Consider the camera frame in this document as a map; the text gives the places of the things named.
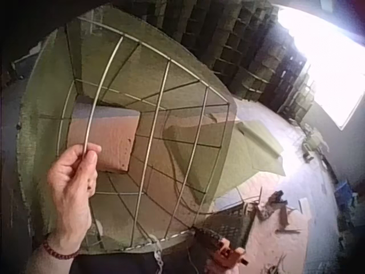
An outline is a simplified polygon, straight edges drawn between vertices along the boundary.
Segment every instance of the wire cage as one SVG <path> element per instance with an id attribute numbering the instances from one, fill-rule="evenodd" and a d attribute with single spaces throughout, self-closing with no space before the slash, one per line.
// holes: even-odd
<path id="1" fill-rule="evenodd" d="M 201 224 L 211 210 L 236 105 L 180 44 L 103 6 L 47 38 L 23 97 L 18 172 L 33 234 L 54 227 L 45 174 L 70 145 L 81 101 L 87 102 L 78 136 L 83 144 L 102 134 L 95 126 L 99 109 L 138 116 L 128 168 L 99 171 L 82 252 L 134 252 L 151 244 L 150 235 L 169 242 Z"/>

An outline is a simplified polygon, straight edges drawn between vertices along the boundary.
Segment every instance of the hand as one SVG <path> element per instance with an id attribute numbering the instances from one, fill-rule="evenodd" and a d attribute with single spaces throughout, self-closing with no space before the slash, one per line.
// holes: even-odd
<path id="1" fill-rule="evenodd" d="M 69 255 L 76 252 L 91 226 L 88 200 L 96 187 L 96 162 L 102 148 L 76 144 L 65 150 L 50 168 L 47 181 L 57 210 L 56 230 L 49 236 L 48 244 L 57 253 Z"/>
<path id="2" fill-rule="evenodd" d="M 209 274 L 239 274 L 238 264 L 236 264 L 232 269 L 227 269 L 216 264 L 211 259 L 206 261 L 204 272 Z"/>

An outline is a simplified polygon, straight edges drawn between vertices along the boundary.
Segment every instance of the red beaded bracelet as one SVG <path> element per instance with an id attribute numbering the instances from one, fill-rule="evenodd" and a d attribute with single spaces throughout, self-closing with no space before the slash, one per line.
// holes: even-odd
<path id="1" fill-rule="evenodd" d="M 62 255 L 60 253 L 57 253 L 50 247 L 50 245 L 48 244 L 47 238 L 43 242 L 43 247 L 49 255 L 51 255 L 52 257 L 59 259 L 59 260 L 69 260 L 69 259 L 76 257 L 79 254 L 78 250 L 75 253 L 72 253 L 70 255 Z"/>

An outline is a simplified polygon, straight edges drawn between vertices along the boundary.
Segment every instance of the fabric sheet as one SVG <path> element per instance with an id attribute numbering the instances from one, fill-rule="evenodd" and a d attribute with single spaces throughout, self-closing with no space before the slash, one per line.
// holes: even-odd
<path id="1" fill-rule="evenodd" d="M 206 124 L 201 127 L 200 140 L 209 139 L 210 144 L 221 138 L 221 135 L 212 134 L 215 128 L 223 123 Z M 168 139 L 184 140 L 196 134 L 195 127 L 172 126 L 164 131 Z M 172 151 L 182 172 L 186 172 L 191 156 L 191 149 L 186 144 L 165 142 Z M 260 171 L 272 172 L 285 176 L 280 153 L 282 146 L 260 121 L 247 121 L 235 124 L 228 147 L 223 147 L 220 154 L 219 148 L 205 146 L 206 143 L 198 142 L 196 153 L 188 176 L 188 184 L 200 191 L 205 191 L 212 176 L 212 182 L 206 197 L 206 202 L 220 197 L 239 186 Z M 214 169 L 218 157 L 218 165 L 223 169 Z"/>

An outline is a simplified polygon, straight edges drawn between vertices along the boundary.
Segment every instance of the window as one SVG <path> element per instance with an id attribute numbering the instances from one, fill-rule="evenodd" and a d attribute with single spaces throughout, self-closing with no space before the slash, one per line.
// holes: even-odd
<path id="1" fill-rule="evenodd" d="M 364 94 L 365 48 L 343 30 L 299 10 L 281 9 L 279 23 L 289 29 L 311 65 L 314 100 L 342 130 Z"/>

